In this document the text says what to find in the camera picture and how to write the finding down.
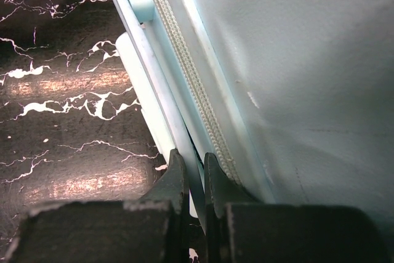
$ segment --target black marble surface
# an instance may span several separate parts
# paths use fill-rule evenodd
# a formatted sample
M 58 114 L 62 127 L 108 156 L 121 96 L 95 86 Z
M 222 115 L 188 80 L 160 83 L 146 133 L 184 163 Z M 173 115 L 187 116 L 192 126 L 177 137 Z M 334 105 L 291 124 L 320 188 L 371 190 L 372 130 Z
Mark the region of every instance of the black marble surface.
M 0 258 L 31 205 L 135 199 L 162 175 L 124 31 L 111 0 L 0 0 Z

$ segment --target serrated strip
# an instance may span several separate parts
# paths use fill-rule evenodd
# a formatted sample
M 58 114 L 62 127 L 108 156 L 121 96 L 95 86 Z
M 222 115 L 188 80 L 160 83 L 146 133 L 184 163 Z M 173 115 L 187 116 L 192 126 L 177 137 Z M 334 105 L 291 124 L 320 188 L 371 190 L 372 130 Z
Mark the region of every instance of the serrated strip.
M 172 47 L 174 48 L 196 106 L 201 114 L 203 123 L 207 129 L 209 137 L 211 138 L 220 164 L 222 165 L 227 177 L 237 184 L 240 184 L 241 182 L 235 169 L 235 161 L 228 149 L 226 140 L 201 82 L 189 48 L 183 38 L 174 13 L 172 12 L 171 6 L 168 0 L 153 0 L 153 2 L 155 3 L 161 20 L 164 23 L 167 35 L 171 41 Z

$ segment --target glossy reflective surface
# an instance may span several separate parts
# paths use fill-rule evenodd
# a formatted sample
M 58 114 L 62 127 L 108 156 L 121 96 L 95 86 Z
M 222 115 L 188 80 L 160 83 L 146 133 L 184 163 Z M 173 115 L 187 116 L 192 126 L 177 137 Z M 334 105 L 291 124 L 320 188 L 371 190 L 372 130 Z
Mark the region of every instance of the glossy reflective surface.
M 136 199 L 162 174 L 123 32 L 111 0 L 0 0 L 0 257 L 32 204 Z

